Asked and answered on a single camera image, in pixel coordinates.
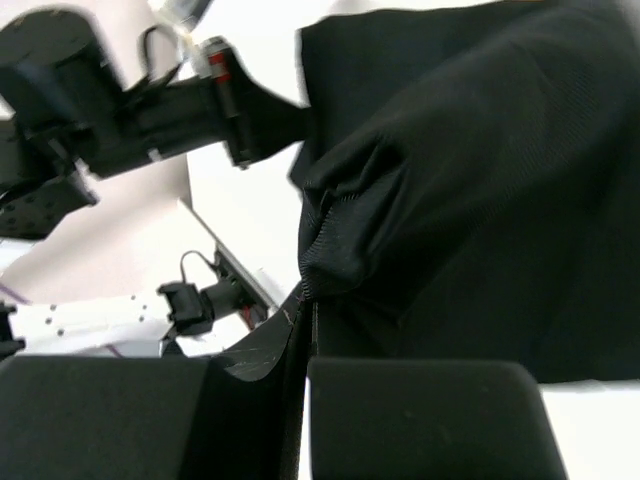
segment black cloth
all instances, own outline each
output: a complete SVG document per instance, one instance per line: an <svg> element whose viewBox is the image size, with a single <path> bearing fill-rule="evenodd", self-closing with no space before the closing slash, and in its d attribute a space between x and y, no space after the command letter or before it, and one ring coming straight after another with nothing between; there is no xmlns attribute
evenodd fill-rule
<svg viewBox="0 0 640 480"><path fill-rule="evenodd" d="M318 353L640 377L640 55L616 3L378 11L301 38Z"/></svg>

